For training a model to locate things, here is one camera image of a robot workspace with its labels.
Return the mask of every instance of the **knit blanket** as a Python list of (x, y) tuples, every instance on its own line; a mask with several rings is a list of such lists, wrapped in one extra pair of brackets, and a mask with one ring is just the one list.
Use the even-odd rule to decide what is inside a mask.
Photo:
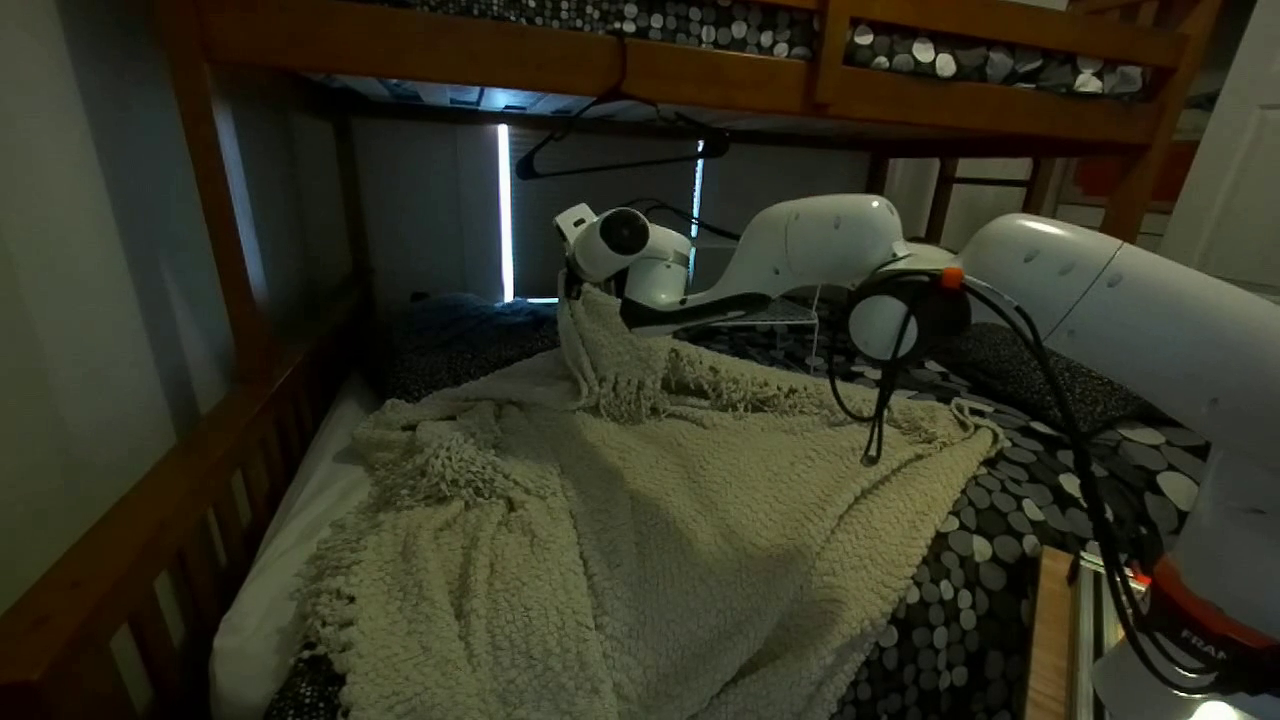
[(350, 714), (828, 714), (990, 453), (931, 400), (858, 442), (823, 379), (631, 334), (589, 289), (561, 350), (361, 432), (307, 638)]

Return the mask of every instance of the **cable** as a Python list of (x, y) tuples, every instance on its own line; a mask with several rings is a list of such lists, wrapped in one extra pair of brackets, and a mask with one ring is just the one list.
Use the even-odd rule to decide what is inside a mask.
[[(902, 359), (902, 340), (909, 340), (913, 315), (921, 311), (921, 304), (923, 304), (923, 294), (928, 294), (931, 271), (894, 271), (894, 277), (888, 277), (885, 285), (901, 285), (901, 278), (923, 278), (923, 285), (916, 285), (916, 293), (913, 293), (913, 301), (909, 301), (909, 308), (902, 308), (902, 319), (894, 324), (892, 357), (888, 357), (885, 369), (878, 369), (872, 414), (858, 414), (858, 412), (852, 412), (852, 406), (842, 405), (842, 391), (841, 391), (841, 379), (835, 379), (835, 333), (841, 333), (841, 329), (833, 324), (833, 334), (828, 334), (828, 388), (833, 388), (833, 396), (835, 396), (835, 406), (841, 406), (849, 419), (855, 419), (855, 423), (872, 423), (872, 428), (868, 428), (868, 441), (863, 441), (863, 462), (878, 462), (878, 455), (885, 455), (888, 400), (892, 400), (892, 391), (894, 391), (894, 384), (901, 384), (901, 369), (909, 362), (909, 359)], [(858, 301), (875, 294), (875, 289), (878, 289), (878, 285), (872, 285), (872, 289), (863, 289), (858, 294), (852, 294), (849, 308), (855, 308)]]
[(1116, 600), (1120, 628), (1124, 628), (1124, 634), (1132, 638), (1132, 651), (1139, 657), (1139, 663), (1145, 663), (1160, 684), (1167, 684), (1167, 687), (1174, 687), (1174, 693), (1203, 693), (1209, 684), (1171, 680), (1171, 677), (1148, 657), (1148, 647), (1145, 647), (1145, 644), (1152, 644), (1152, 647), (1162, 657), (1162, 663), (1171, 663), (1174, 673), (1186, 673), (1186, 677), (1210, 677), (1210, 673), (1218, 673), (1218, 663), (1186, 666), (1179, 657), (1167, 651), (1167, 644), (1162, 644), (1160, 634), (1152, 634), (1152, 630), (1139, 628), (1139, 618), (1136, 618), (1136, 617), (1139, 617), (1139, 600), (1136, 600), (1132, 586), (1129, 586), (1120, 538), (1110, 534), (1110, 525), (1108, 525), (1108, 517), (1102, 517), (1101, 485), (1095, 485), (1095, 476), (1093, 476), (1093, 453), (1086, 453), (1086, 442), (1084, 442), (1084, 432), (1080, 432), (1080, 423), (1077, 423), (1077, 412), (1072, 412), (1072, 405), (1069, 405), (1069, 391), (1058, 388), (1058, 376), (1049, 369), (1049, 346), (1044, 346), (1044, 334), (1038, 334), (1037, 319), (1033, 319), (1024, 308), (1009, 311), (1000, 301), (990, 301), (990, 294), (989, 294), (985, 289), (975, 289), (975, 285), (962, 285), (962, 289), (968, 289), (968, 294), (975, 294), (989, 311), (996, 311), (996, 315), (1019, 334), (1019, 345), (1033, 350), (1033, 359), (1037, 359), (1037, 369), (1038, 369), (1038, 376), (1044, 376), (1044, 384), (1049, 384), (1049, 391), (1050, 391), (1050, 405), (1055, 405), (1055, 412), (1058, 412), (1062, 437), (1069, 437), (1069, 442), (1072, 442), (1072, 462), (1077, 462), (1077, 476), (1080, 476), (1084, 511), (1086, 511), (1093, 532), (1095, 532), (1101, 552), (1102, 552), (1102, 579), (1108, 579), (1108, 591), (1110, 591), (1110, 600)]
[[(931, 289), (935, 271), (894, 271), (894, 277), (885, 278), (885, 285), (902, 285), (902, 278), (921, 278), (921, 277), (923, 277), (923, 285), (916, 285), (916, 294), (913, 294), (913, 304), (909, 304), (909, 311), (902, 311), (902, 324), (901, 324), (901, 333), (894, 333), (892, 357), (888, 357), (888, 362), (885, 362), (885, 372), (878, 372), (878, 391), (875, 391), (872, 414), (852, 412), (852, 406), (842, 405), (841, 379), (835, 379), (835, 333), (841, 333), (841, 329), (833, 324), (833, 334), (828, 334), (828, 388), (833, 388), (833, 400), (841, 405), (841, 412), (842, 412), (849, 419), (872, 423), (872, 428), (868, 428), (868, 442), (863, 442), (863, 462), (875, 462), (878, 453), (885, 453), (888, 400), (892, 400), (894, 379), (901, 379), (901, 369), (902, 369), (901, 345), (902, 345), (902, 333), (909, 333), (909, 324), (913, 324), (923, 293)], [(1050, 396), (1050, 405), (1055, 405), (1055, 412), (1058, 412), (1058, 432), (1069, 437), (1069, 446), (1072, 446), (1072, 468), (1077, 468), (1077, 476), (1080, 476), (1084, 511), (1086, 511), (1086, 518), (1093, 518), (1093, 532), (1095, 532), (1095, 543), (1101, 543), (1101, 556), (1102, 556), (1102, 579), (1108, 579), (1108, 591), (1110, 591), (1110, 600), (1116, 600), (1120, 628), (1124, 628), (1136, 661), (1139, 661), (1160, 684), (1167, 684), (1167, 687), (1174, 687), (1174, 693), (1203, 693), (1203, 687), (1210, 687), (1210, 680), (1215, 680), (1227, 663), (1186, 663), (1182, 657), (1174, 657), (1174, 651), (1162, 644), (1162, 634), (1139, 628), (1139, 600), (1136, 600), (1136, 591), (1132, 591), (1132, 582), (1129, 582), (1129, 575), (1124, 575), (1124, 552), (1120, 552), (1116, 527), (1110, 527), (1110, 518), (1108, 518), (1108, 511), (1102, 511), (1108, 504), (1102, 504), (1101, 479), (1095, 479), (1095, 473), (1093, 473), (1086, 441), (1084, 441), (1084, 432), (1080, 432), (1080, 423), (1077, 423), (1077, 412), (1072, 412), (1072, 400), (1069, 400), (1058, 376), (1055, 376), (1050, 362), (1049, 362), (1049, 346), (1044, 346), (1044, 334), (1038, 334), (1037, 319), (1033, 319), (1019, 304), (1004, 304), (1004, 301), (996, 301), (990, 293), (985, 293), (985, 289), (972, 285), (972, 278), (962, 285), (962, 293), (968, 293), (972, 301), (980, 301), (989, 311), (996, 311), (996, 315), (1009, 324), (1009, 333), (1026, 346), (1026, 357), (1037, 359), (1037, 372), (1038, 372), (1044, 384), (1049, 384), (1049, 396)]]
[[(562, 116), (561, 127), (542, 133), (521, 161), (515, 161), (515, 175), (521, 178), (554, 178), (554, 175), (589, 175), (589, 172), (624, 172), (624, 167), (662, 167), (662, 162), (692, 162), (692, 161), (708, 161), (708, 156), (722, 156), (731, 148), (731, 134), (697, 119), (697, 116), (683, 116), (683, 110), (671, 110), (654, 101), (643, 101), (643, 96), (626, 96), (626, 62), (631, 62), (631, 43), (626, 36), (613, 33), (614, 40), (614, 52), (618, 52), (618, 62), (614, 62), (614, 80), (593, 96), (589, 105), (580, 105), (576, 110)], [(692, 156), (647, 156), (647, 161), (618, 161), (618, 162), (582, 162), (582, 167), (554, 167), (554, 172), (542, 172), (535, 167), (538, 150), (568, 138), (589, 110), (602, 108), (602, 105), (618, 105), (618, 101), (631, 101), (641, 108), (647, 108), (654, 116), (658, 127), (674, 133), (674, 134), (692, 134), (700, 138), (700, 148)]]

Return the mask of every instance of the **patterned bedsheet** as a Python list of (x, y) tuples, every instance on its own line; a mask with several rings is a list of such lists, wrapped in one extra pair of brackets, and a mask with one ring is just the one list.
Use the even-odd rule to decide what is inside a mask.
[[(700, 329), (704, 346), (775, 369), (823, 372), (810, 329)], [(835, 714), (1019, 714), (1026, 687), (1037, 556), (1044, 543), (1084, 547), (1093, 525), (1062, 441), (938, 362), (913, 369), (902, 391), (968, 400), (1009, 437), (955, 508), (942, 517), (875, 651), (849, 684)], [(1093, 441), (1095, 476), (1124, 543), (1139, 561), (1179, 527), (1203, 473), (1203, 441), (1148, 414)], [(316, 651), (300, 651), (268, 714), (343, 714), (343, 677)]]

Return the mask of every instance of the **bunk bed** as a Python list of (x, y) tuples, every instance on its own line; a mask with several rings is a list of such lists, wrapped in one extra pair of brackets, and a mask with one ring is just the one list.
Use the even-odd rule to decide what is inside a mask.
[[(602, 91), (712, 110), (737, 133), (828, 134), (878, 156), (1116, 156), (1102, 226), (1132, 235), (1179, 101), (1210, 36), (1215, 0), (755, 0), (808, 20), (808, 52), (760, 56), (467, 17), (465, 3), (156, 0), (193, 172), (235, 340), (230, 391), (89, 527), (0, 622), (0, 714), (205, 714), (207, 647), (253, 552), (372, 315), (372, 271), (350, 189), (350, 127), (331, 127), (349, 183), (350, 277), (307, 324), (274, 333), (253, 294), (222, 119), (229, 76), (375, 76), (593, 101)], [(1139, 69), (1120, 96), (921, 76), (858, 56), (863, 33), (935, 46), (1037, 46), (1038, 61)]]

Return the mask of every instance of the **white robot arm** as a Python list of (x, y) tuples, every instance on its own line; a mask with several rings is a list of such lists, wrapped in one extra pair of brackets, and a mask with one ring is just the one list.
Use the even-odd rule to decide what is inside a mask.
[[(1182, 628), (1171, 630), (1186, 657), (1215, 661), (1227, 647), (1280, 657), (1280, 308), (1223, 278), (1160, 259), (1110, 235), (1038, 221), (1000, 214), (972, 235), (962, 256), (909, 245), (901, 214), (878, 197), (810, 197), (763, 208), (739, 235), (722, 277), (686, 294), (686, 238), (647, 222), (568, 208), (561, 221), (568, 267), (593, 285), (618, 285), (643, 324), (686, 324), (700, 315), (753, 311), (790, 289), (872, 289), (894, 271), (968, 277), (1019, 304), (1049, 346), (1132, 388), (1167, 414), (1210, 441), (1200, 504), (1186, 517), (1156, 586), (1171, 586)], [(902, 357), (921, 329), (902, 301), (868, 294), (849, 311), (852, 345), (872, 359)], [(1108, 703), (1148, 714), (1171, 693), (1132, 693), (1152, 677), (1108, 666)]]

